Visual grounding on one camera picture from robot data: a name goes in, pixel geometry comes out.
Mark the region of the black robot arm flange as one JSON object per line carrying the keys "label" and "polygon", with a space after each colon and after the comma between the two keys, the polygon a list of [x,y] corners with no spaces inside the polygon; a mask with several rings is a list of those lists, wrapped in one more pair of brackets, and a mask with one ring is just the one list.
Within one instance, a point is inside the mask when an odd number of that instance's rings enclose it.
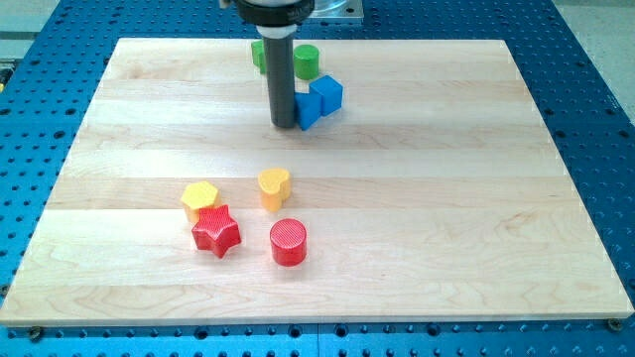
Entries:
{"label": "black robot arm flange", "polygon": [[302,23],[314,10],[314,0],[227,0],[222,9],[234,4],[238,15],[247,23],[264,27],[286,27]]}

